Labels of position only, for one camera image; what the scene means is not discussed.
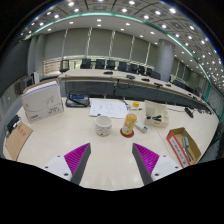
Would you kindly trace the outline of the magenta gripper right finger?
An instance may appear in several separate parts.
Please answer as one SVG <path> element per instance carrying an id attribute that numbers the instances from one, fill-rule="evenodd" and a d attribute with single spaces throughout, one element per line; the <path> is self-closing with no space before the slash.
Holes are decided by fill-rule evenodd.
<path id="1" fill-rule="evenodd" d="M 137 143 L 134 143 L 132 146 L 132 154 L 136 160 L 143 184 L 152 183 L 151 174 L 159 159 L 159 155 Z"/>

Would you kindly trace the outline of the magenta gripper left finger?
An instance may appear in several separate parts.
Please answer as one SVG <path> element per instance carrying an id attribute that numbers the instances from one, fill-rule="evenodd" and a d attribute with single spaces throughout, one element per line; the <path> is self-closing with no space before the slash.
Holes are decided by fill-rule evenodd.
<path id="1" fill-rule="evenodd" d="M 87 143 L 79 146 L 64 156 L 64 159 L 72 174 L 72 183 L 75 183 L 76 185 L 80 184 L 90 154 L 91 145 Z"/>

